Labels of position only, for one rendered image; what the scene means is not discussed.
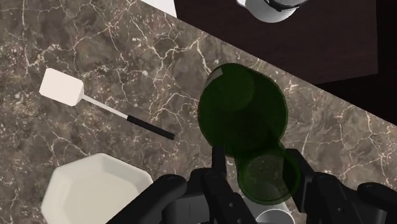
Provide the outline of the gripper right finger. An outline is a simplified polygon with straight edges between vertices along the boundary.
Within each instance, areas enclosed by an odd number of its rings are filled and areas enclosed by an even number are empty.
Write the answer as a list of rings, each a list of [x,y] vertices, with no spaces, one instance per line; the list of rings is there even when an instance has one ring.
[[[297,149],[284,151],[284,182],[306,224],[397,224],[397,191],[366,182],[353,190],[316,172]]]

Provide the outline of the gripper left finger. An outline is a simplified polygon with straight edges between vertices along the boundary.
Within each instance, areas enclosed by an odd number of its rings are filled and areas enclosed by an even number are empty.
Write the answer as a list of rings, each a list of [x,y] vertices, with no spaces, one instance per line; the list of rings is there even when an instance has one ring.
[[[224,148],[214,147],[210,168],[189,180],[164,174],[106,224],[258,224],[226,174]]]

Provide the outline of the white cup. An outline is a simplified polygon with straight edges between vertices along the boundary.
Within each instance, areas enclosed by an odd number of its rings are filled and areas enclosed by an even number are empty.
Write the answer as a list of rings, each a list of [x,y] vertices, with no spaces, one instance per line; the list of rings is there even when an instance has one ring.
[[[295,224],[295,220],[284,202],[264,206],[249,200],[247,197],[244,198],[244,201],[259,224]]]

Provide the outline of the dark green glass bottle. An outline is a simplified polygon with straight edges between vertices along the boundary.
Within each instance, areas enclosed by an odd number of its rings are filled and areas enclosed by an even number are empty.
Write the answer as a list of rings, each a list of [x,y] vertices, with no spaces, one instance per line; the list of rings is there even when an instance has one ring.
[[[298,164],[281,143],[287,123],[284,94],[268,76],[237,63],[210,73],[198,104],[200,131],[234,159],[241,192],[257,204],[280,204],[297,191]]]

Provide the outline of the white octagonal bowl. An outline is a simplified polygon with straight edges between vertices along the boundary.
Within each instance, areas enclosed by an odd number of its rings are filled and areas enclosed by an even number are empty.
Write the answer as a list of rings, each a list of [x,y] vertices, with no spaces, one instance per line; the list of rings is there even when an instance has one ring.
[[[41,213],[47,224],[106,224],[152,183],[146,171],[96,153],[53,171]]]

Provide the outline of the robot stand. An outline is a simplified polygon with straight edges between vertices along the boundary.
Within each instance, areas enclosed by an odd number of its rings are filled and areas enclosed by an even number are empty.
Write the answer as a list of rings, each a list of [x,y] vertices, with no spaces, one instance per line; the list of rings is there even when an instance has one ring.
[[[236,0],[174,0],[177,18],[312,84],[377,72],[375,0],[309,0],[282,22]]]

